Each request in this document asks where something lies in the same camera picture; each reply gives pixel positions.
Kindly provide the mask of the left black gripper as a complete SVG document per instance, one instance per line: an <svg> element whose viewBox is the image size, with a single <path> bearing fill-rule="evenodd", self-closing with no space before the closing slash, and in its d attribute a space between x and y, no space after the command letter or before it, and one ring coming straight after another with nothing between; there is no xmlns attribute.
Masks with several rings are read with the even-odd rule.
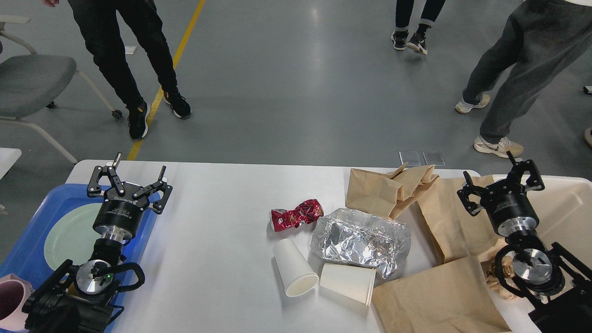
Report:
<svg viewBox="0 0 592 333"><path fill-rule="evenodd" d="M95 232L116 234L116 240L127 241L135 238L145 210L150 209L157 215L164 211L173 187L167 183L165 165L161 167L158 179L146 187L123 183L117 175L120 160L121 153L118 153L110 164L95 167L87 184L87 196L104 199L92 226ZM111 185L105 191L99 185L102 177L107 177ZM161 193L159 200L151 202L150 197L157 192Z"/></svg>

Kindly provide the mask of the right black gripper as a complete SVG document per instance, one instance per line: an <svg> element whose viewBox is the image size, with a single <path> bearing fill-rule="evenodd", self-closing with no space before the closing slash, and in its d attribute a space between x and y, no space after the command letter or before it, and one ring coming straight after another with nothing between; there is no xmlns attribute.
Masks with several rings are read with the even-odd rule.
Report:
<svg viewBox="0 0 592 333"><path fill-rule="evenodd" d="M516 160L509 151L506 153L512 169L505 180L499 180L486 188L472 182L468 171L463 171L465 185L457 191L463 208L476 216L484 208L490 218L491 225L499 236L510 236L521 230L535 230L539 225L539 217L534 211L528 191L545 190L541 174L533 160ZM472 202L469 196L476 195L481 203Z"/></svg>

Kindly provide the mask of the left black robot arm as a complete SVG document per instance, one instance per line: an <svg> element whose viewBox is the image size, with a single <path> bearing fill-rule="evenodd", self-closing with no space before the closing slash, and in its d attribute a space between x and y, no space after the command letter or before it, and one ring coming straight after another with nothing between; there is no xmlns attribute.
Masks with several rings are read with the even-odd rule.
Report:
<svg viewBox="0 0 592 333"><path fill-rule="evenodd" d="M67 259L25 301L24 327L30 333L102 333L124 311L113 302L120 293L145 282L138 263L127 262L124 246L133 240L147 210L161 214L173 190L161 168L158 179L142 186L121 181L116 169L121 154L96 166L87 196L101 197L93 229L99 234L87 263Z"/></svg>

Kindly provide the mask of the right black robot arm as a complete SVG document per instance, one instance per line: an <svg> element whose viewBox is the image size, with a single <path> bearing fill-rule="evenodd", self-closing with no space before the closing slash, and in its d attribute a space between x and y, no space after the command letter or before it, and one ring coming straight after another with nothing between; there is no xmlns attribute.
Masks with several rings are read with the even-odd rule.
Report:
<svg viewBox="0 0 592 333"><path fill-rule="evenodd" d="M510 293L534 306L530 319L542 333L585 333L592 324L592 272L581 260L553 242L550 249L537 234L539 217L528 191L542 191L544 182L532 160L507 157L512 169L505 179L486 187L472 182L457 191L465 210L476 216L487 212L494 232L506 245L495 255L494 274Z"/></svg>

